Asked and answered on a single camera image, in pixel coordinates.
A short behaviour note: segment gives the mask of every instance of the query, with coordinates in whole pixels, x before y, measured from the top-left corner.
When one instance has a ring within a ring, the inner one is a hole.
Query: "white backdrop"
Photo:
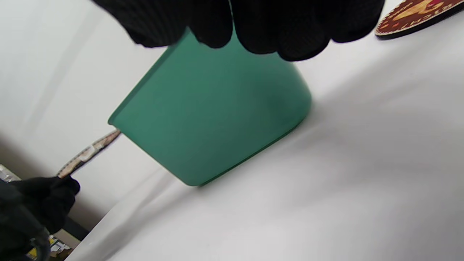
[[[4,0],[0,12],[0,156],[20,176],[51,176],[111,131],[107,118],[163,50],[133,45],[83,0]],[[76,174],[71,216],[91,228],[125,200],[71,257],[462,260],[462,25],[464,13],[297,63],[310,118],[202,189],[121,138]]]
[[[158,171],[69,261],[464,260],[463,25],[298,63],[300,127],[202,188]]]

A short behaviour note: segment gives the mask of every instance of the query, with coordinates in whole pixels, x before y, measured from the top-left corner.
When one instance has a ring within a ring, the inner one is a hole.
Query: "gloved hand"
[[[80,190],[79,183],[71,177],[54,186],[57,181],[58,177],[37,177],[10,183],[24,195],[24,206],[51,234],[64,226]]]
[[[277,52],[288,61],[317,55],[330,39],[344,43],[366,36],[384,1],[94,0],[145,47],[172,45],[189,27],[199,42],[220,48],[231,38],[233,21],[245,49]]]

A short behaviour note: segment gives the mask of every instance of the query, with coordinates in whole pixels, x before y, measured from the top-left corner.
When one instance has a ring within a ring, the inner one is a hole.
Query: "white tablecloth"
[[[464,13],[297,66],[299,128],[202,188],[154,173],[67,260],[464,260]]]

